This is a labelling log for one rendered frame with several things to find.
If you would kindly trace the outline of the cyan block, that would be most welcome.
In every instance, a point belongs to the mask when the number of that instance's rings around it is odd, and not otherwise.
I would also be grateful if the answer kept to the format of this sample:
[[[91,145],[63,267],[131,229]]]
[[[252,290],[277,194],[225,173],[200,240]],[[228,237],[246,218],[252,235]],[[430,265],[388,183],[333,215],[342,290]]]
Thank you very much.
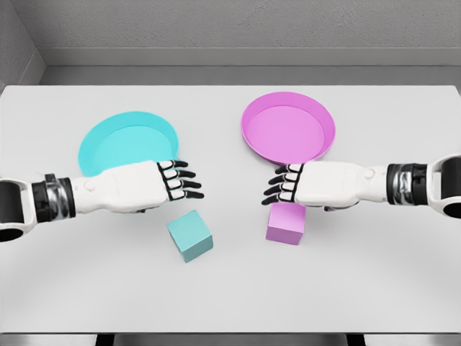
[[[188,263],[214,246],[212,233],[197,210],[167,224],[170,236],[182,259]]]

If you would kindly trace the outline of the pink round plate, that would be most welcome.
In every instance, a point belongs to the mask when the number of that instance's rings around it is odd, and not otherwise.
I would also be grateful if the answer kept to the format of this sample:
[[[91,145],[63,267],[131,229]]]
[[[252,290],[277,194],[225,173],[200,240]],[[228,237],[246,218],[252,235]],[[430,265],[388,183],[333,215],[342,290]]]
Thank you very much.
[[[249,147],[276,164],[302,164],[332,147],[336,124],[318,101],[296,92],[272,92],[243,111],[241,132]]]

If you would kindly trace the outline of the pink block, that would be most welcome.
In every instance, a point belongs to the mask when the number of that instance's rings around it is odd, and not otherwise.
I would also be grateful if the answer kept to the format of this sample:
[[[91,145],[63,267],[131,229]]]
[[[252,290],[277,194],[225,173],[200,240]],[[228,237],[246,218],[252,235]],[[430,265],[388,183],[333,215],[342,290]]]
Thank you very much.
[[[296,203],[271,205],[266,240],[298,245],[305,230],[305,206]]]

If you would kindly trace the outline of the cyan round plate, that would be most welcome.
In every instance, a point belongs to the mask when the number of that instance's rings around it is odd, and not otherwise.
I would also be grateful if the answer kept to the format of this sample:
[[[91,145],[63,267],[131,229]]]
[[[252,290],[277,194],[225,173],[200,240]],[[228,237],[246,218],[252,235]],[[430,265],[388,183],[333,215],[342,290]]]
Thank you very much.
[[[106,169],[146,160],[177,158],[179,138],[171,123],[149,112],[113,115],[95,125],[79,148],[79,168],[86,177]]]

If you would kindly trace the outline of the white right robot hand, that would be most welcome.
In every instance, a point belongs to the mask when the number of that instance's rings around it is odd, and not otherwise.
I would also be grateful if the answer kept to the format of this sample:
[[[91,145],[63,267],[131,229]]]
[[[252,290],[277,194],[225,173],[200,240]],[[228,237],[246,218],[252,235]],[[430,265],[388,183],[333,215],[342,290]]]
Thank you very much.
[[[324,210],[341,210],[359,203],[356,178],[361,168],[335,161],[309,161],[276,168],[262,205],[297,203]]]

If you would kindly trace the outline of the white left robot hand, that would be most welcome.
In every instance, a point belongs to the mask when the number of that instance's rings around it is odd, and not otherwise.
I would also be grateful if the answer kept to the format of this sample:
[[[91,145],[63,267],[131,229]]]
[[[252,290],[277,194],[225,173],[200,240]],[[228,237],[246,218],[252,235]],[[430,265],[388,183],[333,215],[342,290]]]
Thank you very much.
[[[196,174],[179,160],[144,161],[104,171],[103,208],[114,213],[139,213],[182,199],[203,199]]]

